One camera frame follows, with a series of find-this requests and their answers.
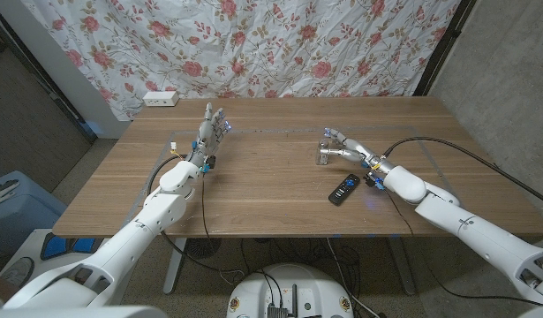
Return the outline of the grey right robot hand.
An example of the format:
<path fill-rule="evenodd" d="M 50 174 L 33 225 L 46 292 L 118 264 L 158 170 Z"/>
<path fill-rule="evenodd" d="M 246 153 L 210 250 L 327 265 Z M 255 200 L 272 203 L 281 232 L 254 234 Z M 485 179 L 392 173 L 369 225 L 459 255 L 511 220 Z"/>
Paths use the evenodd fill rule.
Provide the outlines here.
<path fill-rule="evenodd" d="M 340 156 L 350 162 L 363 163 L 367 168 L 382 174 L 389 174 L 395 168 L 385 156 L 376 155 L 371 149 L 334 128 L 326 127 L 324 136 L 316 152 L 318 165 L 326 165 L 330 156 Z"/>

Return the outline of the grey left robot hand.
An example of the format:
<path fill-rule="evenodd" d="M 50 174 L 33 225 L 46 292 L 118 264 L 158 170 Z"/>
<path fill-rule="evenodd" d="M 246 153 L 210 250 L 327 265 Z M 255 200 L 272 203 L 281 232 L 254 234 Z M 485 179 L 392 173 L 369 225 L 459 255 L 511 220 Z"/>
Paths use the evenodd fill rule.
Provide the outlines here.
<path fill-rule="evenodd" d="M 192 143 L 192 151 L 185 160 L 206 173 L 215 167 L 215 154 L 224 136 L 231 130 L 225 119 L 223 108 L 213 110 L 211 102 L 207 103 L 204 119 L 200 123 L 196 140 Z"/>

